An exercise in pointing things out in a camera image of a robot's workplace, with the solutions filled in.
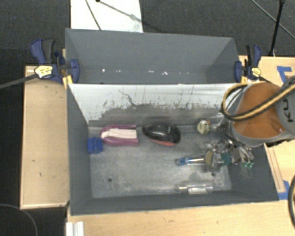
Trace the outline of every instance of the gray metal sheet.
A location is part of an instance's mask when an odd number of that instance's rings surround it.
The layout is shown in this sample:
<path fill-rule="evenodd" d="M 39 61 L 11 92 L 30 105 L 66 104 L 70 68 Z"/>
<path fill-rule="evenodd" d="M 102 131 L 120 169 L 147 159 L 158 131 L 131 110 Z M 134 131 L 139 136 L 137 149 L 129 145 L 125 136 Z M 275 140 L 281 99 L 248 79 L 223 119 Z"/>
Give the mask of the gray metal sheet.
<path fill-rule="evenodd" d="M 234 83 L 229 37 L 66 29 L 67 59 L 79 83 Z"/>

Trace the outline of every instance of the green component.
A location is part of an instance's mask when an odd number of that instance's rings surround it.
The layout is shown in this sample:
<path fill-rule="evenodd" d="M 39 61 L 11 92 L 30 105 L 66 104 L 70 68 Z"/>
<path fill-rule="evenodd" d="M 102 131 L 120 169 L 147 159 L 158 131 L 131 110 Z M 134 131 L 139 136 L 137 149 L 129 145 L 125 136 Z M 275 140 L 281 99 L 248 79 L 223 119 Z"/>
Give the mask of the green component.
<path fill-rule="evenodd" d="M 231 154 L 229 153 L 223 153 L 222 159 L 224 161 L 223 165 L 229 165 L 232 162 Z"/>

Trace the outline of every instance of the yellow tag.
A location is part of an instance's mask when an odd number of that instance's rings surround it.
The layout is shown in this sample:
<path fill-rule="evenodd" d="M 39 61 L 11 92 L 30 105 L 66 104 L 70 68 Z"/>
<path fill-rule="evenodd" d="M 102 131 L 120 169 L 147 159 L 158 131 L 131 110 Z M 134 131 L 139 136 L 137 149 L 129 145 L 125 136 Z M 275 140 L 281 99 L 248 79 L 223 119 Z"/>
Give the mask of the yellow tag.
<path fill-rule="evenodd" d="M 253 74 L 254 76 L 256 76 L 256 77 L 259 77 L 260 74 L 261 74 L 260 69 L 257 68 L 257 67 L 253 67 L 253 68 L 251 69 L 251 71 L 252 71 L 252 74 Z"/>
<path fill-rule="evenodd" d="M 49 79 L 53 75 L 53 67 L 50 65 L 40 65 L 34 72 L 40 79 Z"/>

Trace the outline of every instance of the black computer mouse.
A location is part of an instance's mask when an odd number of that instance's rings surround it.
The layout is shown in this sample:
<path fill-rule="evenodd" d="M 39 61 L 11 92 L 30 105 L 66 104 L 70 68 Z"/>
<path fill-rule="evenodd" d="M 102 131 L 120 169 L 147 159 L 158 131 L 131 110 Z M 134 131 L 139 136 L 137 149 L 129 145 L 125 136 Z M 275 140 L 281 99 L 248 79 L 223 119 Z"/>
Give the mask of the black computer mouse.
<path fill-rule="evenodd" d="M 147 124 L 142 130 L 151 141 L 164 146 L 174 146 L 180 141 L 180 131 L 171 123 Z"/>

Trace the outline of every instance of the blue tape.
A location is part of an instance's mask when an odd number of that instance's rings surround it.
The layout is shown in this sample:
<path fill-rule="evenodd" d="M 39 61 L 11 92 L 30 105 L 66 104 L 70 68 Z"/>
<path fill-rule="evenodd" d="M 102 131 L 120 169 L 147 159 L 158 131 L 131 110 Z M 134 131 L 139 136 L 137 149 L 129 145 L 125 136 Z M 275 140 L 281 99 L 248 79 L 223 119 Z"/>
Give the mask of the blue tape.
<path fill-rule="evenodd" d="M 283 183 L 285 185 L 285 192 L 279 192 L 279 200 L 287 200 L 289 197 L 289 189 L 290 189 L 290 184 L 288 181 L 283 180 Z"/>
<path fill-rule="evenodd" d="M 290 66 L 277 66 L 276 69 L 280 74 L 282 82 L 284 83 L 286 81 L 286 77 L 285 77 L 284 72 L 291 72 L 292 68 Z"/>

